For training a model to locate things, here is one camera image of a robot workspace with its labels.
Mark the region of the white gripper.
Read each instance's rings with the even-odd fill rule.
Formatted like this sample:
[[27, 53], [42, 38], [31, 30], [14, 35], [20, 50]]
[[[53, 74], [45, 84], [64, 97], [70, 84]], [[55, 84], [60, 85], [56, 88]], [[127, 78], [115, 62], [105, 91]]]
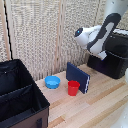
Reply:
[[104, 60], [106, 57], [107, 57], [107, 54], [105, 51], [102, 51], [98, 54], [98, 57], [101, 59], [101, 60]]

